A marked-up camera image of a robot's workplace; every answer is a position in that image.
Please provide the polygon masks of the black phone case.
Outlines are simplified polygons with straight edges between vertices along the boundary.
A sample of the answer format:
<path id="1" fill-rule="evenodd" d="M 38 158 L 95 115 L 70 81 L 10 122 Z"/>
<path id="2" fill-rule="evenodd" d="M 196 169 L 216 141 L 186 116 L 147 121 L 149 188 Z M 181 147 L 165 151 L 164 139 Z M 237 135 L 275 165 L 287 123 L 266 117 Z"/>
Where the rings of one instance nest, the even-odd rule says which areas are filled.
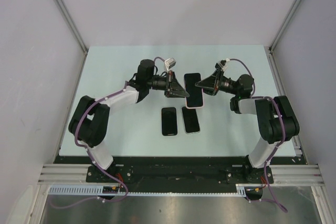
<path id="1" fill-rule="evenodd" d="M 163 136 L 175 136 L 178 133 L 177 115 L 175 107 L 162 108 L 161 128 Z"/>

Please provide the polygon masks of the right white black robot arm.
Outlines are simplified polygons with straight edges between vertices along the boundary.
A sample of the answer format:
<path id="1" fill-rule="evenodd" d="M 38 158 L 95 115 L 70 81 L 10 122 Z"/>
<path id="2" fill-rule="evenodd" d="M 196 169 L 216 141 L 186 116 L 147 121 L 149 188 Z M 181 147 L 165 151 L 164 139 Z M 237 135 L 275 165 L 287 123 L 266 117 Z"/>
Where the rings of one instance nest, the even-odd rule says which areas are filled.
<path id="1" fill-rule="evenodd" d="M 257 117 L 260 139 L 247 156 L 249 165 L 242 169 L 243 179 L 249 183 L 254 183 L 261 177 L 260 168 L 270 164 L 283 143 L 299 134 L 300 125 L 288 98 L 285 95 L 274 98 L 252 97 L 254 79 L 248 74 L 232 80 L 224 76 L 223 70 L 217 69 L 195 86 L 212 96 L 219 91 L 232 94 L 231 111 Z"/>

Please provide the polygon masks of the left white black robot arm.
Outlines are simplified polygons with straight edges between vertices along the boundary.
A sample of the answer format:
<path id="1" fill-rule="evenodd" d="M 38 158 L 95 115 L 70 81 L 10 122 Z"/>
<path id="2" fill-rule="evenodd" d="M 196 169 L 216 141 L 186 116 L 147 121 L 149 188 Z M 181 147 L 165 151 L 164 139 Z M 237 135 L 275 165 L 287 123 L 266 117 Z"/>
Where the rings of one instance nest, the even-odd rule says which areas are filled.
<path id="1" fill-rule="evenodd" d="M 143 59 L 137 72 L 126 81 L 124 87 L 100 99 L 83 96 L 70 120 L 68 130 L 75 144 L 83 147 L 98 169 L 98 176 L 105 182 L 115 178 L 116 169 L 111 166 L 113 157 L 107 151 L 104 138 L 109 117 L 128 105 L 141 102 L 150 90 L 161 90 L 167 98 L 187 98 L 189 93 L 178 82 L 172 68 L 176 60 Z"/>

